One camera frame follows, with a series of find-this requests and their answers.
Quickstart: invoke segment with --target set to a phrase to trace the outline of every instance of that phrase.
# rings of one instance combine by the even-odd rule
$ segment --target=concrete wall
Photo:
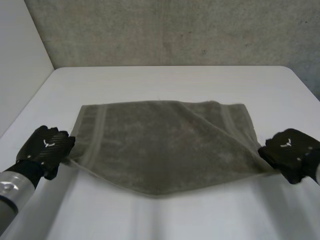
[[[25,0],[55,68],[281,65],[320,98],[319,0]]]
[[[53,72],[23,0],[0,0],[0,137]]]

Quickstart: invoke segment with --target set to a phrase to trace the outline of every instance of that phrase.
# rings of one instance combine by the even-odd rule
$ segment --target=gray wall
[[[320,99],[320,0],[25,0],[55,68],[282,65]]]

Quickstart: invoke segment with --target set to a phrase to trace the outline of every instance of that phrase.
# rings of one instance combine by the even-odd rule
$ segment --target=white table
[[[143,100],[246,105],[261,144],[296,128],[320,140],[320,102],[281,66],[67,67],[52,73],[0,139],[9,167],[40,125],[71,131],[81,105]],[[257,177],[162,199],[61,166],[1,239],[317,240],[320,187]]]

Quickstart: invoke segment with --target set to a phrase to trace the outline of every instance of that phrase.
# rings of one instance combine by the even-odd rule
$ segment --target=towel
[[[151,196],[272,172],[243,104],[139,101],[84,105],[71,162]]]

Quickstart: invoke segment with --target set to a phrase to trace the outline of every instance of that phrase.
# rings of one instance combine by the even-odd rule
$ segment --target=folded towel
[[[82,106],[69,157],[135,192],[165,195],[273,169],[243,104],[140,101]]]

